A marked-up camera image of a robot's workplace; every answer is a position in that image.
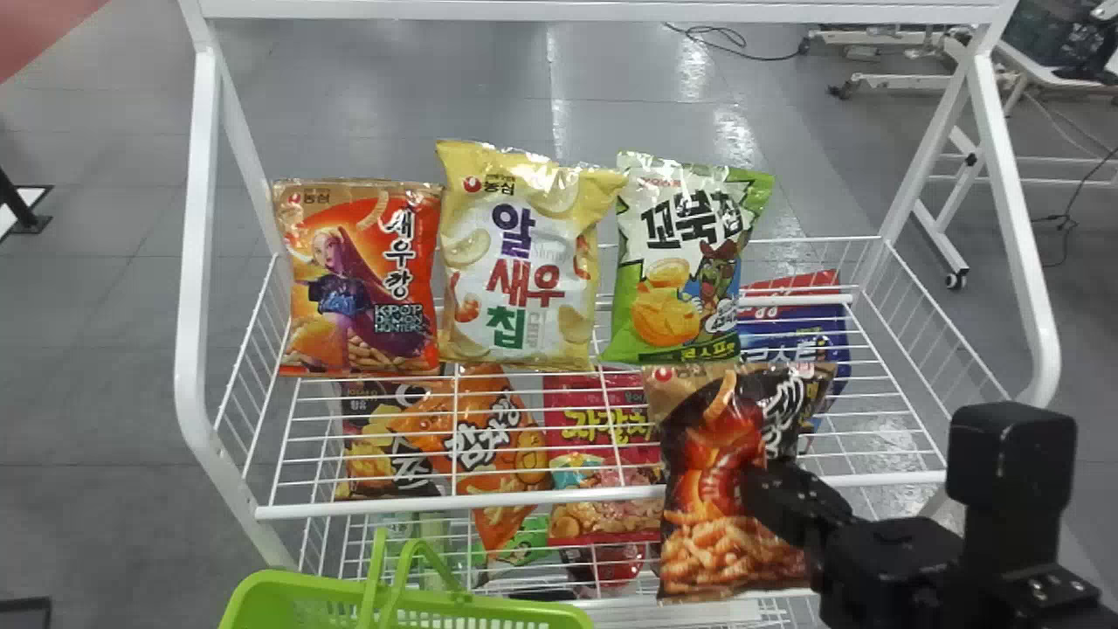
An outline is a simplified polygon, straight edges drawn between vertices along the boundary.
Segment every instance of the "green shopping basket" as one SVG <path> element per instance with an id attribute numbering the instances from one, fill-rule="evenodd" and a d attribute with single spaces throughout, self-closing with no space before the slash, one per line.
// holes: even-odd
<path id="1" fill-rule="evenodd" d="M 443 559 L 423 540 L 404 545 L 391 585 L 381 583 L 387 534 L 373 535 L 366 583 L 262 570 L 237 585 L 219 629 L 593 629 L 582 610 L 477 597 L 466 591 Z M 416 554 L 443 578 L 446 591 L 406 588 Z"/>

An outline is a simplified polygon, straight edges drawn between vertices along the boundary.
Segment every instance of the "caster wheel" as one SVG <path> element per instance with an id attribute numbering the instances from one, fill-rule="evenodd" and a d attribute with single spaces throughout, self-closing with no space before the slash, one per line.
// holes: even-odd
<path id="1" fill-rule="evenodd" d="M 850 80 L 843 83 L 842 85 L 827 85 L 827 94 L 831 94 L 840 101 L 849 101 L 851 94 L 854 93 L 854 84 Z"/>
<path id="2" fill-rule="evenodd" d="M 967 276 L 965 273 L 948 273 L 944 277 L 944 285 L 953 290 L 963 289 L 967 287 Z"/>

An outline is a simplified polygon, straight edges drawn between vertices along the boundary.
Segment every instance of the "blue snack bag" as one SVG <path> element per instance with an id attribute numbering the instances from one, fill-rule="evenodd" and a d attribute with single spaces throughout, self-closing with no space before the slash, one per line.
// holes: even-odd
<path id="1" fill-rule="evenodd" d="M 840 292 L 828 287 L 837 283 L 839 271 L 831 268 L 755 282 L 745 289 L 751 296 L 825 294 Z M 790 287 L 809 289 L 789 290 Z M 746 363 L 834 363 L 831 394 L 840 395 L 846 389 L 851 355 L 846 341 L 846 308 L 841 303 L 745 307 L 738 313 L 738 336 L 741 360 Z M 827 412 L 833 403 L 833 399 L 827 400 L 818 413 Z M 806 419 L 800 426 L 800 435 L 815 432 L 821 422 L 818 414 Z"/>

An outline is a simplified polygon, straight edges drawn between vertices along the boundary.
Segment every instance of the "black equipment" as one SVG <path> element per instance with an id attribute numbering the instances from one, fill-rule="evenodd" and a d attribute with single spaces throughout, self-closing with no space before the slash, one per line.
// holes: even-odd
<path id="1" fill-rule="evenodd" d="M 742 479 L 750 513 L 805 551 L 832 629 L 1118 629 L 1099 590 L 1057 562 L 1071 497 L 1076 422 L 997 402 L 951 419 L 947 494 L 966 537 L 926 517 L 869 522 L 793 465 Z"/>

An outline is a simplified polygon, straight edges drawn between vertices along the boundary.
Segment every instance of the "white wire shelf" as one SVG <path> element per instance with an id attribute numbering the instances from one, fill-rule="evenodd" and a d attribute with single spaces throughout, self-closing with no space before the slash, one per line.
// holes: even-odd
<path id="1" fill-rule="evenodd" d="M 560 552 L 571 546 L 546 546 L 539 550 L 541 556 L 531 563 L 519 566 L 494 564 L 486 571 L 485 565 L 476 563 L 480 560 L 475 563 L 468 561 L 468 549 L 480 544 L 468 512 L 402 513 L 395 514 L 390 520 L 372 515 L 309 518 L 300 552 L 300 569 L 350 581 L 368 579 L 373 532 L 389 522 L 394 526 L 388 527 L 383 582 L 396 578 L 395 566 L 402 544 L 421 536 L 443 557 L 455 578 L 475 593 L 491 597 L 515 597 L 541 590 L 577 593 L 577 599 L 567 602 L 587 611 L 599 629 L 631 627 L 636 613 L 642 625 L 647 627 L 752 629 L 814 627 L 817 623 L 816 601 L 806 588 L 747 592 L 716 603 L 663 608 L 651 604 L 660 584 L 654 572 L 659 560 L 651 543 L 641 544 L 642 565 L 629 580 L 598 580 L 599 566 L 629 563 L 599 559 L 597 551 L 604 544 L 579 546 L 593 549 L 589 561 L 565 561 Z M 420 526 L 426 528 L 420 532 Z M 587 573 L 589 579 L 579 580 L 570 573 L 571 569 Z M 487 580 L 482 580 L 483 573 L 487 573 Z M 442 589 L 437 574 L 428 566 L 414 566 L 407 579 L 409 588 Z"/>
<path id="2" fill-rule="evenodd" d="M 828 294 L 804 294 L 818 293 L 817 285 L 785 289 L 780 295 L 742 294 L 742 302 L 754 305 L 789 301 L 841 304 L 840 316 L 832 320 L 845 324 L 851 372 L 844 378 L 844 391 L 832 395 L 833 406 L 819 416 L 822 423 L 811 444 L 802 442 L 806 451 L 799 457 L 800 465 L 832 486 L 860 488 L 863 495 L 871 487 L 941 483 L 945 459 L 940 447 L 950 413 L 964 404 L 1007 397 L 897 252 L 879 237 L 866 236 L 757 239 L 747 246 L 743 256 L 742 285 L 839 269 L 834 283 L 826 286 L 832 290 Z M 874 256 L 880 256 L 877 265 L 870 263 Z M 866 268 L 874 270 L 869 274 Z M 248 478 L 254 463 L 271 476 L 269 489 L 254 497 L 258 520 L 662 495 L 663 486 L 463 495 L 453 483 L 456 474 L 436 471 L 429 478 L 442 479 L 444 496 L 335 501 L 334 488 L 347 478 L 347 461 L 387 455 L 362 456 L 345 450 L 348 442 L 362 436 L 347 436 L 339 428 L 343 418 L 340 383 L 344 379 L 276 378 L 288 324 L 290 284 L 285 275 L 284 261 L 274 259 L 215 425 L 243 477 Z M 604 277 L 603 285 L 613 285 L 612 279 Z M 595 355 L 608 343 L 608 307 L 609 296 L 601 295 L 591 343 Z M 633 368 L 615 368 L 620 373 L 637 373 Z M 539 425 L 536 430 L 558 430 L 543 426 L 543 377 L 522 370 L 505 372 L 511 389 Z M 392 380 L 442 380 L 455 383 L 463 395 L 467 379 L 453 365 L 446 373 L 449 375 Z M 627 447 L 609 444 L 600 448 Z M 458 452 L 452 455 L 456 460 Z"/>

